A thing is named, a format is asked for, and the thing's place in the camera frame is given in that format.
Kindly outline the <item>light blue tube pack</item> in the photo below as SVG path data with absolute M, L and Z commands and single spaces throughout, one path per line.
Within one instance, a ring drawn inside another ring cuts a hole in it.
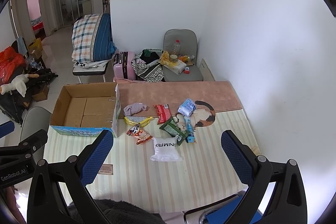
M 183 118 L 185 120 L 186 125 L 186 134 L 187 134 L 186 141 L 187 143 L 195 143 L 196 141 L 194 136 L 194 129 L 192 127 L 191 120 L 187 116 L 184 116 Z

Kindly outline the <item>white goose plush toy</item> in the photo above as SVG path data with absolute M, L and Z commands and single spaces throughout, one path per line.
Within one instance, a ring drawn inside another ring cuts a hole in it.
M 29 75 L 17 75 L 11 83 L 1 85 L 1 95 L 5 93 L 17 91 L 22 97 L 26 95 L 26 83 L 29 81 Z

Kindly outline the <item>white bench stool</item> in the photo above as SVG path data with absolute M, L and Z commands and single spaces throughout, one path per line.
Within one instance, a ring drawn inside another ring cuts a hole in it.
M 79 83 L 82 83 L 82 76 L 102 76 L 103 81 L 106 82 L 105 75 L 110 62 L 111 59 L 88 63 L 76 61 L 73 65 L 72 74 L 78 78 Z

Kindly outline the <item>yellow cardboard box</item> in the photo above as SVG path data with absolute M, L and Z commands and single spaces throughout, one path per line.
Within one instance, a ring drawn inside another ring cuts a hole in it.
M 34 58 L 34 59 L 39 59 L 42 57 L 42 41 L 41 38 L 34 39 L 28 46 L 29 48 L 29 54 Z

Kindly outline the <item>yellow grey sponge cloth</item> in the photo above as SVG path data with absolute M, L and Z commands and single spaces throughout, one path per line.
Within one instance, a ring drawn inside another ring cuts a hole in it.
M 153 117 L 136 117 L 136 116 L 126 116 L 123 118 L 125 123 L 134 126 L 139 124 L 141 127 L 147 126 Z

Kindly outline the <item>orange cartoon snack bag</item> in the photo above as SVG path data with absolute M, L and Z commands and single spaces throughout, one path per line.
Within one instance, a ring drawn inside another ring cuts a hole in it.
M 147 131 L 145 131 L 142 128 L 140 123 L 132 126 L 130 129 L 128 129 L 126 134 L 127 134 L 127 136 L 132 136 L 132 137 L 137 139 L 136 145 L 146 143 L 147 141 L 149 141 L 153 138 Z

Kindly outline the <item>red plastic bag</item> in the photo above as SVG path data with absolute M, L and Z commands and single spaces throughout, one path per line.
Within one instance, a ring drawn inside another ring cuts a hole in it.
M 0 53 L 0 76 L 1 83 L 7 84 L 15 69 L 25 66 L 24 57 L 12 47 L 7 47 Z

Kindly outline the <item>clear plastic bottle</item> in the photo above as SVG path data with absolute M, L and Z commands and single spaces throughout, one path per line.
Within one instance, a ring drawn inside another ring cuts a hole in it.
M 172 49 L 171 54 L 179 56 L 180 51 L 181 51 L 181 42 L 177 39 L 173 44 L 173 49 Z

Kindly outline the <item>yellow plastic bag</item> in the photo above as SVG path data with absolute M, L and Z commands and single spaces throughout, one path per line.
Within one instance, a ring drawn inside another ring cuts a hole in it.
M 163 51 L 159 59 L 160 64 L 167 67 L 175 67 L 178 61 L 177 55 L 169 54 L 168 51 Z

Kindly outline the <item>white board against wall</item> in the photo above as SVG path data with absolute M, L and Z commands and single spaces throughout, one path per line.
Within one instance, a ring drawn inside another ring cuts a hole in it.
M 199 64 L 199 70 L 203 76 L 204 81 L 215 81 L 215 78 L 204 59 L 202 59 Z

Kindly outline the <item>open cardboard box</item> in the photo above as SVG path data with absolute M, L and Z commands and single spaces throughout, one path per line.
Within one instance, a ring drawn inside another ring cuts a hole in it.
M 109 130 L 116 138 L 120 112 L 117 83 L 66 85 L 56 100 L 50 126 L 62 135 L 96 137 Z

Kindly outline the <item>black white patterned bag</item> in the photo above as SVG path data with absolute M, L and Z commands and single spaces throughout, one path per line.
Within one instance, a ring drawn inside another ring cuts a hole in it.
M 149 83 L 164 80 L 163 66 L 159 62 L 161 53 L 162 51 L 157 49 L 144 49 L 135 55 L 131 65 L 138 80 Z

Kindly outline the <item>grey round chair back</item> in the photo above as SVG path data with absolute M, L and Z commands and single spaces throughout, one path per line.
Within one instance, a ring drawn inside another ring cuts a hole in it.
M 45 108 L 39 106 L 31 108 L 22 123 L 20 142 L 39 130 L 45 130 L 48 134 L 50 118 L 51 113 Z M 35 162 L 40 166 L 45 164 L 44 153 L 43 159 Z

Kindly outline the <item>green snack bag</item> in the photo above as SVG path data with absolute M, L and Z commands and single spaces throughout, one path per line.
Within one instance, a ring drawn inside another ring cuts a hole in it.
M 171 117 L 163 125 L 161 125 L 159 129 L 167 132 L 171 137 L 175 138 L 177 141 L 177 145 L 181 145 L 183 141 L 187 138 L 187 132 L 181 131 L 179 129 L 173 117 Z

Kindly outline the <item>brown mat label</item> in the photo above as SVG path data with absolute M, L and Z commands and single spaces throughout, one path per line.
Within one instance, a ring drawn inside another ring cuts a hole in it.
M 113 175 L 113 165 L 112 164 L 103 164 L 100 167 L 100 169 L 98 171 L 98 174 L 112 176 Z

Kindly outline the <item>blue tissue pack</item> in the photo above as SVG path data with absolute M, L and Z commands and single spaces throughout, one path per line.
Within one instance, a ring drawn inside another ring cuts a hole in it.
M 177 112 L 185 117 L 190 117 L 196 110 L 196 106 L 193 100 L 187 98 L 178 108 Z

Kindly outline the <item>white pillow pack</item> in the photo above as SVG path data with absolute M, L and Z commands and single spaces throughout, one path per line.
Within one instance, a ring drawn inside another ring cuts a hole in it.
M 175 138 L 153 138 L 154 155 L 150 157 L 151 161 L 176 162 L 182 161 L 177 151 L 177 141 Z

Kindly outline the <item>red snack bag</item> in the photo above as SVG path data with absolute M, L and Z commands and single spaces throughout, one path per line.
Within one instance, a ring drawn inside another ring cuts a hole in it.
M 168 104 L 154 105 L 158 116 L 157 124 L 164 124 L 171 118 L 171 111 Z

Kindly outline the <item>small cardboard box floor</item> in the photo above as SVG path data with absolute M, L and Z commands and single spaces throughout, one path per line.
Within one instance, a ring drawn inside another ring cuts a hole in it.
M 41 85 L 36 91 L 34 91 L 33 99 L 36 102 L 45 101 L 48 99 L 49 86 L 47 84 Z

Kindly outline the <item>grey padded chair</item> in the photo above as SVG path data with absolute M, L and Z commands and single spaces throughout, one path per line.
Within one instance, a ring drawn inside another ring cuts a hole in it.
M 173 44 L 176 40 L 181 42 L 181 51 L 178 57 L 188 57 L 185 65 L 189 68 L 189 73 L 174 73 L 169 68 L 163 66 L 164 79 L 166 82 L 186 82 L 203 81 L 203 76 L 197 67 L 198 41 L 192 30 L 171 29 L 166 31 L 163 37 L 163 50 L 171 54 Z

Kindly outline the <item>plaid folded quilt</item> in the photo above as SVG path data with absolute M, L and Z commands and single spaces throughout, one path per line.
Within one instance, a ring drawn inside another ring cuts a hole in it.
M 110 60 L 116 46 L 112 39 L 109 14 L 90 14 L 77 20 L 72 28 L 72 60 L 80 63 Z

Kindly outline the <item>blue chair seat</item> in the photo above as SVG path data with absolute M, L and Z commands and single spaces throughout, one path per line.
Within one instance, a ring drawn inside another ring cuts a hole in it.
M 244 192 L 238 192 L 215 203 L 191 209 L 183 214 L 185 223 L 224 223 L 242 200 Z

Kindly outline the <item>pink suitcase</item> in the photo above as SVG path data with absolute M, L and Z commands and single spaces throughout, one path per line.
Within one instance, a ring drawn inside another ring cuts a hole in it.
M 135 80 L 136 74 L 132 67 L 134 52 L 118 52 L 113 58 L 114 76 L 120 79 Z

